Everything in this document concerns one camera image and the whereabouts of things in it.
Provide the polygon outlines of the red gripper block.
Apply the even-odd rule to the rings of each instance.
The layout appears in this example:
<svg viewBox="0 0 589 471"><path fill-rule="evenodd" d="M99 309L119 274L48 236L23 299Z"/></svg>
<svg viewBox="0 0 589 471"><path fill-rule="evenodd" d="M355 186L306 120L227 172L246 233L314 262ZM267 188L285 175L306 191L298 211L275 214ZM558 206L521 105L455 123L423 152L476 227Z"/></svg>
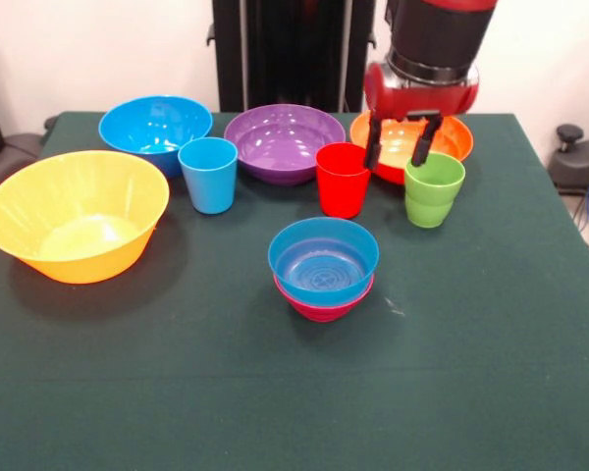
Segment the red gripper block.
<svg viewBox="0 0 589 471"><path fill-rule="evenodd" d="M365 100L370 110L364 166L373 171L379 162L382 120L402 121L408 117L424 117L425 126L410 159L413 167L423 165L443 123L443 116L468 111L476 100L478 89L479 74L475 66L459 83L426 84L397 75L386 62L371 63L364 75Z"/></svg>

